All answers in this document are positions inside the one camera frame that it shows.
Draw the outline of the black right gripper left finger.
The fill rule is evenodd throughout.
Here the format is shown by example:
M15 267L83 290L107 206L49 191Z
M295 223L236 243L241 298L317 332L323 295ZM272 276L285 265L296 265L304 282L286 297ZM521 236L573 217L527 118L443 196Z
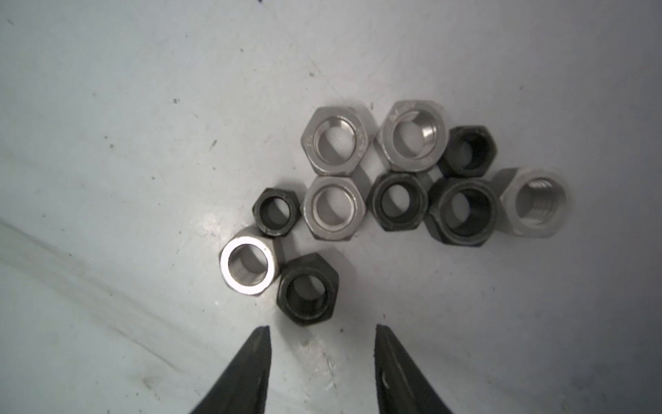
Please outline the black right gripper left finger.
M270 328L259 326L191 413L264 413L271 365Z

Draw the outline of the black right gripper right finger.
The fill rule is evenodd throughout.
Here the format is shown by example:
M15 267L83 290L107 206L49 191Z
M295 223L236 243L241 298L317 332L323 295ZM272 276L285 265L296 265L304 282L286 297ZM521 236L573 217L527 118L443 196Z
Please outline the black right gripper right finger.
M452 413L386 325L376 327L374 362L380 413Z

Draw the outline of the small black hex nut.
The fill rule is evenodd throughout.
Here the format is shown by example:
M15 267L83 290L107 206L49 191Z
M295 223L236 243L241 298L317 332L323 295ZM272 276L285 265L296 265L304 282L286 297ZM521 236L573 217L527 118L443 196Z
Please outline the small black hex nut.
M289 235L300 218L294 191L268 187L253 205L253 217L260 231L270 237Z

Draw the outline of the silver tall hex nut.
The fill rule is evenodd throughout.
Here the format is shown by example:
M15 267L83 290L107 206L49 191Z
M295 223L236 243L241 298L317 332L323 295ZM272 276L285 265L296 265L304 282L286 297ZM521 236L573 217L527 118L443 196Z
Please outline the silver tall hex nut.
M498 196L496 229L512 236L548 238L562 228L572 198L565 179L544 168L505 168L490 184Z

